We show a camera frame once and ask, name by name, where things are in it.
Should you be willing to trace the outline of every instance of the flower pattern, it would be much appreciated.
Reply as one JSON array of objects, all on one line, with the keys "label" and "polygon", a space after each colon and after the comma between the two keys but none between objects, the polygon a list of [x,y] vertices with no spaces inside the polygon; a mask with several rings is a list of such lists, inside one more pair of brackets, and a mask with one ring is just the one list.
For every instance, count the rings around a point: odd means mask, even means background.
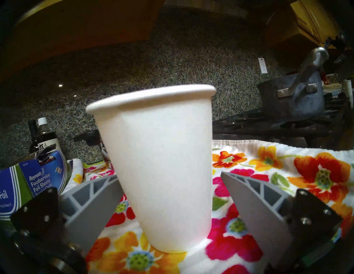
[{"label": "flower pattern", "polygon": [[212,240],[205,249],[212,260],[227,260],[237,254],[247,262],[258,261],[263,253],[254,238],[239,218],[235,204],[232,204],[222,219],[212,219],[208,236]]},{"label": "flower pattern", "polygon": [[269,177],[266,174],[254,174],[254,171],[252,169],[233,169],[230,171],[230,173],[233,174],[238,174],[242,176],[248,176],[253,179],[258,179],[261,181],[266,181],[269,182]]},{"label": "flower pattern", "polygon": [[[254,171],[252,169],[233,169],[230,171],[230,173],[233,174],[238,174],[238,175],[242,175],[242,176],[248,176],[254,179],[258,179],[258,180],[262,180],[262,181],[266,181],[269,182],[269,177],[268,175],[265,174],[254,174]],[[221,177],[215,177],[213,179],[213,185],[217,185],[216,189],[215,189],[215,196],[218,197],[229,197],[230,193],[227,190],[224,182],[222,181]]]},{"label": "flower pattern", "polygon": [[114,252],[104,253],[100,259],[91,263],[91,266],[108,273],[177,274],[179,273],[178,264],[184,260],[186,255],[186,253],[161,252],[148,243],[144,233],[138,240],[133,231],[126,232],[119,237],[114,242],[114,247]]},{"label": "flower pattern", "polygon": [[256,165],[255,170],[265,171],[270,170],[271,168],[281,169],[283,163],[276,157],[276,147],[269,146],[265,148],[261,146],[258,149],[259,159],[250,160],[250,165]]},{"label": "flower pattern", "polygon": [[127,200],[127,197],[124,194],[120,200],[120,203],[116,207],[115,212],[113,213],[113,216],[106,224],[106,227],[120,225],[125,222],[126,217],[129,220],[133,220],[135,218],[135,214],[134,214],[132,208],[129,206],[129,202]]},{"label": "flower pattern", "polygon": [[244,266],[240,264],[236,264],[234,266],[229,267],[221,274],[250,274]]},{"label": "flower pattern", "polygon": [[239,163],[247,161],[244,153],[230,154],[227,151],[220,152],[220,155],[213,154],[214,168],[231,168]]},{"label": "flower pattern", "polygon": [[[233,148],[230,146],[221,147],[212,155],[215,190],[212,204],[213,219],[208,235],[210,242],[204,249],[198,251],[203,253],[199,255],[203,256],[203,260],[207,258],[213,260],[218,269],[225,269],[224,272],[220,271],[222,274],[249,274],[254,270],[251,262],[258,262],[262,257],[262,251],[248,233],[235,204],[230,206],[232,200],[220,177],[221,170],[270,182],[293,195],[295,187],[308,189],[325,203],[331,202],[329,204],[331,208],[343,218],[336,237],[345,237],[354,223],[353,205],[349,199],[353,185],[349,182],[349,164],[336,159],[328,152],[311,157],[305,156],[306,154],[299,156],[303,153],[299,149],[292,149],[292,153],[295,152],[297,155],[284,155],[287,149],[284,145],[277,145],[277,147],[257,145],[254,149],[254,143],[251,143],[247,150],[240,150],[242,146]],[[249,164],[242,164],[247,159],[251,159]],[[249,168],[235,168],[238,164],[249,165]],[[84,167],[86,167],[84,180],[114,174],[110,162],[101,162],[96,166],[84,165]],[[77,176],[74,180],[79,182],[80,178]],[[125,223],[127,219],[134,221],[129,221],[128,226],[115,226]],[[136,222],[138,227],[135,215],[124,196],[106,225],[109,228],[102,233],[103,236],[109,235],[109,237],[99,238],[86,256],[89,270],[93,273],[177,274],[182,267],[181,271],[190,272],[186,265],[190,264],[193,256],[188,257],[189,261],[180,264],[186,256],[185,253],[166,254],[156,250],[149,245],[141,228],[127,231],[136,227],[133,222]]]},{"label": "flower pattern", "polygon": [[73,181],[75,183],[81,183],[82,182],[82,175],[76,174],[75,177],[73,178]]},{"label": "flower pattern", "polygon": [[99,238],[86,255],[86,262],[97,261],[102,258],[104,251],[110,246],[110,238]]},{"label": "flower pattern", "polygon": [[322,152],[316,157],[296,157],[294,165],[301,177],[288,177],[289,182],[308,189],[324,203],[341,203],[347,195],[350,165],[346,162],[337,160],[328,152]]},{"label": "flower pattern", "polygon": [[353,208],[341,203],[334,203],[331,208],[343,218],[341,223],[341,237],[345,238],[354,222],[354,216],[352,216]]}]

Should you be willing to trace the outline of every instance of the metal pot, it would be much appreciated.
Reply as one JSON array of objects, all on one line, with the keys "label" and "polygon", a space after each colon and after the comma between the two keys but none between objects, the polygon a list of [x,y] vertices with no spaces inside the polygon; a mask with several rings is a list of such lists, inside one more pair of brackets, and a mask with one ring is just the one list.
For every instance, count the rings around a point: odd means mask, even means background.
[{"label": "metal pot", "polygon": [[279,122],[305,120],[325,110],[323,88],[318,68],[329,58],[324,48],[310,52],[299,73],[257,85],[267,119]]}]

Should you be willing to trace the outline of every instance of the reynolds foil box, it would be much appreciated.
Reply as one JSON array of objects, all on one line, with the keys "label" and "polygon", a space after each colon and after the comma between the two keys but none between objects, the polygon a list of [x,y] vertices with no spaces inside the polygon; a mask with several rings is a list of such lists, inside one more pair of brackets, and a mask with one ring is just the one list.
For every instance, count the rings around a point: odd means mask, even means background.
[{"label": "reynolds foil box", "polygon": [[56,187],[61,194],[70,179],[71,172],[71,167],[60,150],[0,171],[2,224],[11,225],[11,214],[45,189]]}]

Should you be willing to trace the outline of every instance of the bottle label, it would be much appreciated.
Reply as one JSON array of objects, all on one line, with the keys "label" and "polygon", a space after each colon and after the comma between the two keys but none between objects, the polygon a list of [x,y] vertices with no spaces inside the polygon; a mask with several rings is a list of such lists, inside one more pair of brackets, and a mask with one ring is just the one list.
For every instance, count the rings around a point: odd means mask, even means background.
[{"label": "bottle label", "polygon": [[38,149],[41,150],[41,149],[44,149],[46,148],[47,146],[50,146],[50,145],[53,145],[53,144],[57,144],[56,148],[49,151],[49,152],[52,152],[52,151],[55,151],[55,150],[62,150],[60,148],[60,145],[59,145],[59,140],[58,138],[55,138],[55,139],[51,139],[51,140],[47,140],[45,142],[42,142],[42,143],[38,143]]}]

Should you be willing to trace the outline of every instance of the orange flower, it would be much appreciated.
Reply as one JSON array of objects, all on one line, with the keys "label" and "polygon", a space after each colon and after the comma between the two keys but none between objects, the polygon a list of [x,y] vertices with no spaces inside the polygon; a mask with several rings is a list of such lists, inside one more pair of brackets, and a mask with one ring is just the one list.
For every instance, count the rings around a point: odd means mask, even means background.
[{"label": "orange flower", "polygon": [[108,237],[99,238],[91,247],[86,256],[86,262],[96,261],[102,258],[104,251],[109,247],[110,239]]},{"label": "orange flower", "polygon": [[247,161],[244,153],[229,154],[227,151],[220,152],[220,155],[213,154],[213,167],[215,168],[231,168],[238,163]]},{"label": "orange flower", "polygon": [[353,208],[341,203],[334,203],[331,208],[343,218],[341,224],[341,237],[344,238],[348,234],[354,222],[354,216],[352,216]]},{"label": "orange flower", "polygon": [[267,148],[261,146],[258,149],[258,157],[259,159],[250,161],[250,165],[256,165],[255,170],[257,171],[265,171],[271,168],[281,169],[283,167],[283,163],[276,157],[275,146],[269,146]]},{"label": "orange flower", "polygon": [[132,231],[125,233],[114,242],[115,252],[103,254],[92,264],[92,270],[119,272],[120,274],[178,274],[178,264],[186,253],[169,254],[152,247],[142,233],[140,241]]},{"label": "orange flower", "polygon": [[288,177],[289,182],[299,188],[306,188],[321,199],[341,203],[348,193],[350,165],[339,161],[328,152],[317,156],[296,157],[294,165],[301,177]]},{"label": "orange flower", "polygon": [[75,177],[73,178],[73,181],[75,183],[81,183],[82,182],[82,175],[76,174]]}]

